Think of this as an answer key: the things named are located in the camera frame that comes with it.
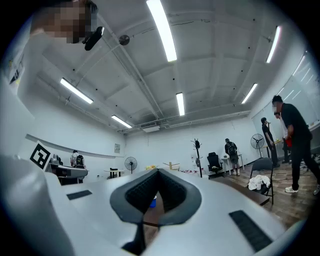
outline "black pants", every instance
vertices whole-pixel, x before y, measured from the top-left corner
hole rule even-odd
[[[273,144],[273,146],[271,146],[269,143],[268,143],[268,148],[271,152],[271,159],[272,159],[272,163],[273,163],[273,166],[276,166],[278,164],[278,157],[277,157],[277,150],[276,150],[276,145]]]
[[[299,188],[298,180],[300,176],[300,163],[304,160],[306,166],[313,172],[320,184],[320,169],[316,161],[311,158],[310,140],[303,143],[292,144],[291,160],[292,160],[292,189]]]
[[[289,157],[288,157],[288,145],[285,140],[283,140],[283,151],[284,151],[284,161],[289,162]]]

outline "man in black shirt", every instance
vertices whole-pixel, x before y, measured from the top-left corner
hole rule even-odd
[[[269,130],[269,122],[265,117],[261,118],[261,123],[262,123],[262,132],[265,137],[265,141],[268,145],[268,148],[271,152],[271,159],[273,163],[273,168],[277,168],[280,165],[278,164],[278,157],[277,157],[277,150],[276,150],[276,145],[274,143],[274,138],[272,137],[272,134]]]
[[[238,173],[238,168],[239,168],[239,172],[240,172],[240,167],[239,167],[239,161],[238,161],[239,157],[238,157],[238,152],[237,152],[238,148],[237,148],[236,144],[234,144],[228,138],[226,138],[225,139],[224,150],[230,156],[229,149],[234,151],[234,153],[235,153],[235,155],[237,157],[237,162],[232,164],[233,174],[239,176],[240,173]]]
[[[282,120],[288,129],[286,140],[292,138],[291,160],[292,160],[292,186],[287,187],[285,192],[297,193],[300,176],[300,163],[303,159],[306,166],[317,178],[317,187],[313,192],[317,195],[320,192],[320,169],[314,159],[311,158],[310,141],[312,134],[297,108],[291,104],[283,103],[281,97],[276,95],[272,99],[272,106],[281,113]]]

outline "red object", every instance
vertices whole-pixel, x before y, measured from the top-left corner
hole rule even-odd
[[[292,147],[292,140],[291,140],[291,138],[286,139],[286,140],[285,140],[285,143],[287,144],[287,146],[288,146],[289,148]]]

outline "chair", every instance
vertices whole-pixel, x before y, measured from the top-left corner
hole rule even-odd
[[[222,170],[222,162],[219,164],[219,157],[215,152],[209,153],[209,155],[207,156],[209,165],[209,172],[215,172],[216,174],[218,174],[218,171]]]
[[[269,187],[267,187],[266,184],[262,184],[260,190],[254,189],[252,191],[260,193],[260,194],[268,196],[268,197],[272,197],[272,204],[274,204],[274,188],[273,188],[273,183],[272,183],[272,174],[274,172],[274,166],[273,166],[272,160],[268,157],[260,158],[260,159],[256,160],[253,163],[253,166],[251,169],[250,179],[252,178],[253,171],[260,171],[260,170],[270,170],[271,171],[270,185],[269,185]]]

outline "white sneaker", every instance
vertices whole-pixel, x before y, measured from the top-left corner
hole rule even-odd
[[[298,193],[298,189],[293,190],[292,186],[286,187],[284,191],[287,193]]]
[[[313,194],[316,196],[320,192],[320,185],[316,185],[315,191],[313,191]]]

